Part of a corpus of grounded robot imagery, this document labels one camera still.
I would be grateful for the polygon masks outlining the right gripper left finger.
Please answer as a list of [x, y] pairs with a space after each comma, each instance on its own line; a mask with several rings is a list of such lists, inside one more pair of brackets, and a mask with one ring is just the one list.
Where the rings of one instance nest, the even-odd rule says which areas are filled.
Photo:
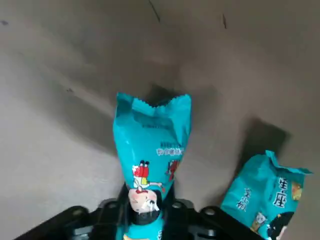
[[75, 205], [16, 237], [17, 240], [119, 240], [123, 203], [128, 188], [123, 185], [117, 198], [102, 200], [90, 212]]

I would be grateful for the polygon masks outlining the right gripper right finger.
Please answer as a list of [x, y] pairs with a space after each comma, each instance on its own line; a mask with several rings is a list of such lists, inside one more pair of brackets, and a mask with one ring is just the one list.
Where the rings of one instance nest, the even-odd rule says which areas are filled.
[[217, 206], [200, 211], [186, 199], [177, 199], [172, 186], [163, 202], [163, 240], [261, 240], [258, 234]]

